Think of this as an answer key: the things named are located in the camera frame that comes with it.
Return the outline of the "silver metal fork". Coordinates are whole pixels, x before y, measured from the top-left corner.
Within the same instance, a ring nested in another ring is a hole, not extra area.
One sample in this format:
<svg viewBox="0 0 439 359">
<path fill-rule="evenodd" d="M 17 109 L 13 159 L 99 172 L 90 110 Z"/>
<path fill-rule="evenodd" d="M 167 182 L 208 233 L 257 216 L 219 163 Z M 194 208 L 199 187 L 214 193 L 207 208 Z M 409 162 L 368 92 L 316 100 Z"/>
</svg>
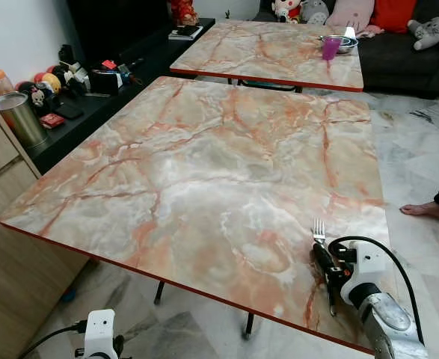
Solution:
<svg viewBox="0 0 439 359">
<path fill-rule="evenodd" d="M 326 233 L 325 233 L 325 223 L 322 222 L 322 220 L 319 220 L 318 218 L 313 220 L 313 225 L 311 227 L 311 233 L 314 242 L 319 242 L 319 240 L 326 240 Z M 322 276 L 324 278 L 324 284 L 326 285 L 326 276 Z M 332 317 L 336 316 L 336 309 L 335 309 L 335 298 L 334 296 L 330 296 L 328 293 L 328 287 L 326 286 L 326 296 L 328 297 L 328 307 L 330 311 L 330 315 Z"/>
</svg>

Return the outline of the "light wooden cabinet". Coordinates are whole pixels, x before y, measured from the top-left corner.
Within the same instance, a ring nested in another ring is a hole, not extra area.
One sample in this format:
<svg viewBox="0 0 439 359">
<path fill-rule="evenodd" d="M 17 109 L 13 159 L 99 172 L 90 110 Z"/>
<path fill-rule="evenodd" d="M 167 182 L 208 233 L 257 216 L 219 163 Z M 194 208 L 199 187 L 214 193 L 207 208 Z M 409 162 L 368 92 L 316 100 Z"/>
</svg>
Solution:
<svg viewBox="0 0 439 359">
<path fill-rule="evenodd" d="M 40 175 L 0 114 L 0 213 Z M 17 359 L 85 257 L 0 225 L 0 359 Z"/>
</svg>

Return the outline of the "dark grey sofa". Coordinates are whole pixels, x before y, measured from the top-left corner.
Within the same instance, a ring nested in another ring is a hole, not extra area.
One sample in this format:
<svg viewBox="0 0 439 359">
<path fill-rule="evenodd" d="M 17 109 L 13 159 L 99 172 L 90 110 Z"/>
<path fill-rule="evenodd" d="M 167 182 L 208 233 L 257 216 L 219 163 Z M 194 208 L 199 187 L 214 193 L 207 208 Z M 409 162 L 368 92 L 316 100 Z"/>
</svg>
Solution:
<svg viewBox="0 0 439 359">
<path fill-rule="evenodd" d="M 439 0 L 417 0 L 413 18 L 427 22 L 439 16 Z M 439 98 L 439 42 L 414 50 L 411 34 L 383 33 L 360 39 L 358 54 L 366 91 L 411 93 Z"/>
</svg>

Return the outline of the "black low console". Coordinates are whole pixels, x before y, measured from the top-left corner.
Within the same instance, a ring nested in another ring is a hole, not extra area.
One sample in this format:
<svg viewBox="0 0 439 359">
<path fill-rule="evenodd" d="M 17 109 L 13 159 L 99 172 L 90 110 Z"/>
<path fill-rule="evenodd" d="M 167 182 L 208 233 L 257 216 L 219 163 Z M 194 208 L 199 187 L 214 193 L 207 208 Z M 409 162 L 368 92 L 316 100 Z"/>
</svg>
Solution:
<svg viewBox="0 0 439 359">
<path fill-rule="evenodd" d="M 107 122 L 117 111 L 135 98 L 146 86 L 159 76 L 173 76 L 169 66 L 193 44 L 192 40 L 168 39 L 165 33 L 158 33 L 127 45 L 126 54 L 115 55 L 114 62 L 125 61 L 131 73 L 141 81 L 140 85 L 124 85 L 113 96 L 79 96 L 72 98 L 62 95 L 65 105 L 73 105 L 83 114 L 66 120 L 55 129 L 47 130 L 47 140 L 39 146 L 28 148 L 25 154 L 31 159 L 31 166 L 45 174 L 86 137 Z"/>
</svg>

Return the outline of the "pink cushion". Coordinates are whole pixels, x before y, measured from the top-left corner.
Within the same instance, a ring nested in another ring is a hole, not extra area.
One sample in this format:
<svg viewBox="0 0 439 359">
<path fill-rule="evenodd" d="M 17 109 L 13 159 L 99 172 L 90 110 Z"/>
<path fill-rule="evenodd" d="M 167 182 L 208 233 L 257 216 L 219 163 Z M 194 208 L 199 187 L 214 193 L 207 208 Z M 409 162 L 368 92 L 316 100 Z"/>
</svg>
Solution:
<svg viewBox="0 0 439 359">
<path fill-rule="evenodd" d="M 326 24 L 352 27 L 356 34 L 362 34 L 369 27 L 374 9 L 375 0 L 336 0 Z"/>
</svg>

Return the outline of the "small red box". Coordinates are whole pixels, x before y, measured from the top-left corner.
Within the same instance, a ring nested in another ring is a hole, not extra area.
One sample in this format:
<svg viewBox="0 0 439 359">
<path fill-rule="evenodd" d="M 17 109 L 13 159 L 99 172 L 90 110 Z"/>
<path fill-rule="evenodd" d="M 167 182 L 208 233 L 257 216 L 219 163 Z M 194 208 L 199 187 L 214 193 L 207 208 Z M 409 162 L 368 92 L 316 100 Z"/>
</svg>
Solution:
<svg viewBox="0 0 439 359">
<path fill-rule="evenodd" d="M 39 117 L 39 122 L 45 129 L 55 129 L 56 126 L 61 126 L 61 124 L 66 122 L 65 117 L 55 113 L 48 113 L 46 115 Z"/>
</svg>

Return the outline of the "grey eared plush toy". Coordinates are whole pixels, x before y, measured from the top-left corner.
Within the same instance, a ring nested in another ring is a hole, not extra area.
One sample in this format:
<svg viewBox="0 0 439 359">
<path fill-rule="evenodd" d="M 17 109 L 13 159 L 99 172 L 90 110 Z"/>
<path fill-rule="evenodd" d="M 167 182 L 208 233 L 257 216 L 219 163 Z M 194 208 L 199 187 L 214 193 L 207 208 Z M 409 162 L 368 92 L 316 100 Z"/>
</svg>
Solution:
<svg viewBox="0 0 439 359">
<path fill-rule="evenodd" d="M 407 29 L 415 37 L 415 51 L 427 50 L 439 43 L 439 16 L 424 23 L 410 19 L 407 21 Z"/>
</svg>

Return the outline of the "white and red plush toy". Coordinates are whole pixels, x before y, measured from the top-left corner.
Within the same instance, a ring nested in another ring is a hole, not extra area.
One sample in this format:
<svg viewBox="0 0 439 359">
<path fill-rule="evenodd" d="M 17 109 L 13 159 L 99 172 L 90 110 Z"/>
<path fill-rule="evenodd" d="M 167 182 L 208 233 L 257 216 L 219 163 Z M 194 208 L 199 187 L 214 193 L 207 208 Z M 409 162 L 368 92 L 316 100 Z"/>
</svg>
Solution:
<svg viewBox="0 0 439 359">
<path fill-rule="evenodd" d="M 301 0 L 271 0 L 271 10 L 278 22 L 300 23 Z"/>
</svg>

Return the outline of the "red cushion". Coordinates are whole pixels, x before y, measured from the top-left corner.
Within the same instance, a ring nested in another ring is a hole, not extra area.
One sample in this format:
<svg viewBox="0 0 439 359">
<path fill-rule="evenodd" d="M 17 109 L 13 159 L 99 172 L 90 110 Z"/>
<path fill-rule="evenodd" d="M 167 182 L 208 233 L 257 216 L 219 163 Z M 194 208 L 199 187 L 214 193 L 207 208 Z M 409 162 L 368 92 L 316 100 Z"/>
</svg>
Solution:
<svg viewBox="0 0 439 359">
<path fill-rule="evenodd" d="M 406 34 L 417 0 L 375 0 L 369 26 L 384 33 Z"/>
</svg>

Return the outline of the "stainless steel tumbler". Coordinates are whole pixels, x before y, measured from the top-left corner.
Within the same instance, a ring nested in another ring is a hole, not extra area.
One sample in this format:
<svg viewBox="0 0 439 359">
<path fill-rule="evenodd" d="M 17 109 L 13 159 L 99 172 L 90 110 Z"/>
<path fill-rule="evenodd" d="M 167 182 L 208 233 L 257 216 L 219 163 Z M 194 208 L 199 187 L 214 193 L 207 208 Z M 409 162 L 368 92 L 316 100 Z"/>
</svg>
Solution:
<svg viewBox="0 0 439 359">
<path fill-rule="evenodd" d="M 0 114 L 24 148 L 37 147 L 47 141 L 47 131 L 25 93 L 14 91 L 0 96 Z"/>
</svg>

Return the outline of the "black mouse plush toy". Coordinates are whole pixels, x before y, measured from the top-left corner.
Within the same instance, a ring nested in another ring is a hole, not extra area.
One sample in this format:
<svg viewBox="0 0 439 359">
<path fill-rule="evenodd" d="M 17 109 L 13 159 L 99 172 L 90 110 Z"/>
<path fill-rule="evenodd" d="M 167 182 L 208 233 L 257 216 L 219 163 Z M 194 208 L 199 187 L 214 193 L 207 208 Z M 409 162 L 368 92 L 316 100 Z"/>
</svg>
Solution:
<svg viewBox="0 0 439 359">
<path fill-rule="evenodd" d="M 42 117 L 49 113 L 47 96 L 38 88 L 37 83 L 21 82 L 15 88 L 18 92 L 25 93 L 30 98 L 31 108 L 34 109 L 37 116 Z"/>
</svg>

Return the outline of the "black box with red top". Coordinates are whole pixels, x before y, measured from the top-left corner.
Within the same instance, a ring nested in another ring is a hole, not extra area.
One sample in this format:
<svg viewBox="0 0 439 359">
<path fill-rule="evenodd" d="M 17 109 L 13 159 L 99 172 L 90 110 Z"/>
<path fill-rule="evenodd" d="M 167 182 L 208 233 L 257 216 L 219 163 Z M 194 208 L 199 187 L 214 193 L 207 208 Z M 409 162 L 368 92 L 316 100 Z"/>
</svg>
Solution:
<svg viewBox="0 0 439 359">
<path fill-rule="evenodd" d="M 129 73 L 123 72 L 116 62 L 107 59 L 87 72 L 89 91 L 103 93 L 103 95 L 116 96 L 121 87 L 129 85 Z"/>
</svg>

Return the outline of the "yellow round toy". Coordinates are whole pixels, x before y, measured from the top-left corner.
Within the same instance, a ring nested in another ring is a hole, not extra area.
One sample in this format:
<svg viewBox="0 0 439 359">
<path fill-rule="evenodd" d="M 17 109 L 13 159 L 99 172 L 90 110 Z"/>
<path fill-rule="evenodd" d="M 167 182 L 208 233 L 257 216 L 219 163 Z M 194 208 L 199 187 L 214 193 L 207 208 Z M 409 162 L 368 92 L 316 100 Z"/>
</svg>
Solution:
<svg viewBox="0 0 439 359">
<path fill-rule="evenodd" d="M 46 85 L 49 86 L 49 89 L 51 89 L 52 92 L 54 92 L 54 93 L 59 93 L 62 90 L 61 80 L 54 74 L 46 73 L 46 72 L 38 73 L 34 77 L 34 80 L 37 83 L 39 83 L 39 82 L 46 83 Z"/>
</svg>

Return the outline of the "red figurine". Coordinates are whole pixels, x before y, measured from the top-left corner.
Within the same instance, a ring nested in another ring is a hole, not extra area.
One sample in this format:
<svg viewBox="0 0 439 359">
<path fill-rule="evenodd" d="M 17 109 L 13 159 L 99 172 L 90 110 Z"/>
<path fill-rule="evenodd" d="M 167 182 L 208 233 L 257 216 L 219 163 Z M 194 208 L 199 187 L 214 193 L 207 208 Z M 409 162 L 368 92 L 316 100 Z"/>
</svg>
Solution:
<svg viewBox="0 0 439 359">
<path fill-rule="evenodd" d="M 193 7 L 193 0 L 168 0 L 171 16 L 176 26 L 197 26 L 199 16 Z"/>
</svg>

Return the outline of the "black television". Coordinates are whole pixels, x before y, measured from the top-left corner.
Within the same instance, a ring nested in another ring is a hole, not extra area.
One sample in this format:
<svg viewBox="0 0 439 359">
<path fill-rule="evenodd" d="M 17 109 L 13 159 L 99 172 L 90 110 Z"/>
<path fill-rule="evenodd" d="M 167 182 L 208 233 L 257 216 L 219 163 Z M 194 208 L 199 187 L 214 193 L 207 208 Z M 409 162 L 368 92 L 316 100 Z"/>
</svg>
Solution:
<svg viewBox="0 0 439 359">
<path fill-rule="evenodd" d="M 137 61 L 167 43 L 168 0 L 66 0 L 85 63 Z"/>
</svg>

